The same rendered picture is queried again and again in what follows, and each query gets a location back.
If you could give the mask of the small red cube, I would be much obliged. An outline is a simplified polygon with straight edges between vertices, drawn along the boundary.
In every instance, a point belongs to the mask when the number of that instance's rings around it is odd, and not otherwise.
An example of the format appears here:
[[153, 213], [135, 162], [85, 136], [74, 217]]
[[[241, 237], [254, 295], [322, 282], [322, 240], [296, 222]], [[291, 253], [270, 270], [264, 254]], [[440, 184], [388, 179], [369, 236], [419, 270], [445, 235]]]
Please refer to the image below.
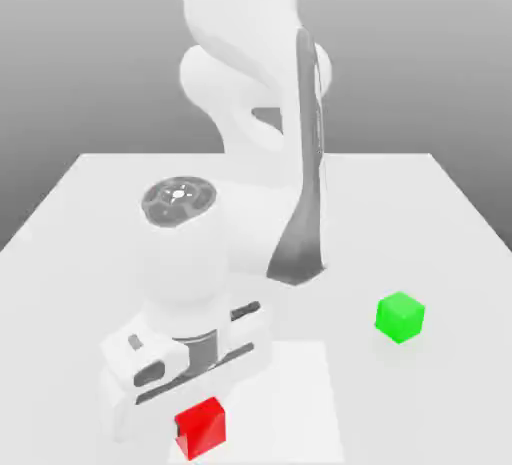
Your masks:
[[174, 417], [176, 443], [189, 461], [226, 441], [225, 410], [210, 397]]

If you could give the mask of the small green cube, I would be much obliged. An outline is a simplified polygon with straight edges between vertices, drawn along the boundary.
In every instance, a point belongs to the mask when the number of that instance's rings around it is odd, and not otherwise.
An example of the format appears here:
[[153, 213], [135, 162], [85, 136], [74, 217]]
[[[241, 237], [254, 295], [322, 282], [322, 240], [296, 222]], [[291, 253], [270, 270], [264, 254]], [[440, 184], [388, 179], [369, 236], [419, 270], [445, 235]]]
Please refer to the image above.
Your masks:
[[397, 344], [419, 335], [425, 306], [403, 292], [395, 292], [377, 304], [375, 327]]

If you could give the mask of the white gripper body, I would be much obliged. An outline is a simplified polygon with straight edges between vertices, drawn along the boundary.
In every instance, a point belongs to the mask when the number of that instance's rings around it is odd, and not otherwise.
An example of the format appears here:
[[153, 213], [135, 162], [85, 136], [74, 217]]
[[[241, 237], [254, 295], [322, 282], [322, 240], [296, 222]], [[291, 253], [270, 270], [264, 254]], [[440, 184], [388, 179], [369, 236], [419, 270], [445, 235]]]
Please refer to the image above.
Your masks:
[[112, 439], [129, 441], [172, 423], [178, 414], [214, 397], [224, 402], [242, 381], [263, 371], [272, 356], [267, 334], [236, 342], [210, 366], [191, 366], [177, 373], [157, 360], [138, 371], [129, 385], [112, 387]]

